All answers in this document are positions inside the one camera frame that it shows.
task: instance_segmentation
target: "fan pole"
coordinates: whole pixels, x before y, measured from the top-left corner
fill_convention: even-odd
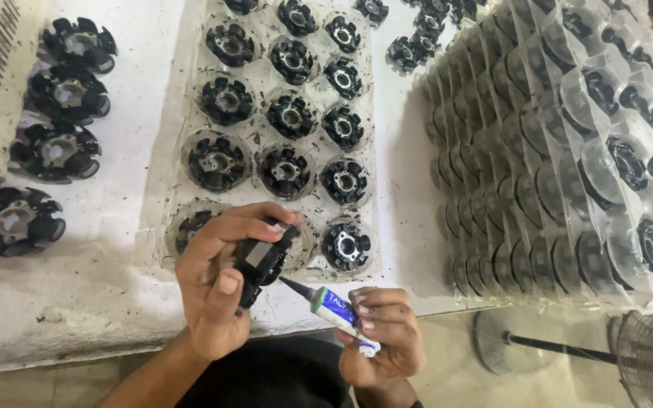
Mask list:
[[[569,356],[581,357],[583,359],[590,359],[613,365],[617,364],[616,354],[604,353],[603,351],[589,350],[587,348],[574,347],[567,344],[521,337],[519,335],[511,334],[510,331],[505,331],[503,333],[503,339],[508,344],[521,344],[522,346],[540,348],[541,350],[554,351],[556,353],[568,354]]]

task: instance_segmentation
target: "fingernail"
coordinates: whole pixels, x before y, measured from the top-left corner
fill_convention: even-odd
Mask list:
[[[279,227],[277,227],[275,225],[269,225],[268,226],[268,231],[273,232],[274,234],[283,234],[284,233],[284,231],[281,228],[279,228]]]
[[[226,295],[233,295],[238,289],[238,279],[229,274],[221,274],[218,277],[218,290]]]
[[[374,329],[374,323],[372,323],[371,321],[360,320],[360,322],[361,322],[361,326],[362,326],[362,329],[363,329],[363,330],[371,330],[371,329]]]

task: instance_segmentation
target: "stacked plastic trays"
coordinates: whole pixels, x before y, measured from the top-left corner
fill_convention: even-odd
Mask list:
[[[506,0],[429,69],[462,298],[653,309],[643,2]]]

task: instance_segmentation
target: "hand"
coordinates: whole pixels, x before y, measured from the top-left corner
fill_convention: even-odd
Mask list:
[[[345,348],[339,370],[355,388],[389,386],[416,375],[425,364],[422,333],[412,311],[410,297],[402,289],[363,287],[349,292],[359,331],[381,343],[373,358],[359,352],[359,341],[347,332],[337,333]]]
[[[176,263],[176,277],[194,352],[214,361],[246,343],[249,310],[238,307],[243,276],[233,268],[235,243],[247,238],[275,243],[282,231],[264,222],[268,217],[300,224],[298,211],[275,202],[233,207],[207,222]]]

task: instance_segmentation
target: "standing fan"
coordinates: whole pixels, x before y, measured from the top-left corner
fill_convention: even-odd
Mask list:
[[[472,342],[481,365],[499,375],[513,372],[514,344],[616,365],[634,406],[653,408],[653,314],[624,315],[614,354],[514,335],[502,321],[482,311],[473,320]]]

